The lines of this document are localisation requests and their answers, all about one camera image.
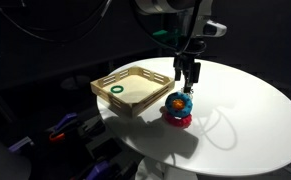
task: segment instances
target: blue object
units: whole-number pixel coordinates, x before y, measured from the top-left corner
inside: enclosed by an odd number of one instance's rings
[[[183,109],[177,110],[173,108],[173,101],[176,99],[180,99],[185,103],[185,107]],[[188,116],[191,113],[193,103],[187,94],[175,92],[167,97],[165,101],[165,107],[172,116],[182,118]]]
[[[70,122],[71,120],[77,118],[77,114],[76,113],[69,113],[66,114],[63,119],[55,126],[54,130],[58,131],[61,127],[63,127],[65,124],[67,124],[68,122]]]
[[[109,172],[109,163],[103,161],[95,165],[93,170],[88,174],[86,180],[103,180]]]

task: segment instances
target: colorful toy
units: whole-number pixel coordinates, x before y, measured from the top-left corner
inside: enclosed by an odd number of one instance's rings
[[[167,112],[163,116],[167,122],[177,127],[190,125],[193,103],[187,94],[181,92],[170,94],[165,101],[165,107]]]

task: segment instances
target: dark background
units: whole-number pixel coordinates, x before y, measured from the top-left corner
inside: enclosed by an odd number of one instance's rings
[[[19,6],[17,0],[0,0],[0,5],[20,24],[59,28],[86,18],[101,1],[24,2],[28,5],[25,12],[11,8]],[[215,0],[213,15],[228,32],[221,38],[206,39],[208,48],[202,58],[258,76],[291,98],[291,0]],[[159,16],[146,20],[149,28],[161,24]],[[41,35],[74,38],[95,21],[74,31]],[[0,139],[9,144],[46,129],[65,113],[95,105],[88,86],[69,91],[60,87],[64,79],[83,75],[95,80],[110,72],[108,62],[112,61],[115,68],[157,56],[170,54],[160,50],[137,25],[128,0],[114,0],[95,31],[72,43],[37,40],[0,15],[0,105],[18,122],[6,123],[0,112]],[[4,138],[1,134],[12,136]]]

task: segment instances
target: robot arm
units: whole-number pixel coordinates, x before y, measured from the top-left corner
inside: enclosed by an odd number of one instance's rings
[[[175,52],[175,80],[179,81],[183,73],[185,78],[184,93],[192,93],[193,83],[198,83],[200,63],[195,57],[204,52],[204,37],[221,37],[226,33],[226,26],[210,20],[213,0],[135,0],[140,14],[177,13],[181,20],[179,29],[182,36],[188,37],[184,48]],[[199,3],[197,13],[194,8]]]
[[[183,16],[183,26],[188,26],[186,19],[192,15],[196,0],[135,0],[138,12],[143,15],[181,13],[189,11]],[[197,37],[220,37],[226,33],[226,26],[210,20],[212,15],[213,0],[198,0],[199,10],[196,17],[192,38]]]

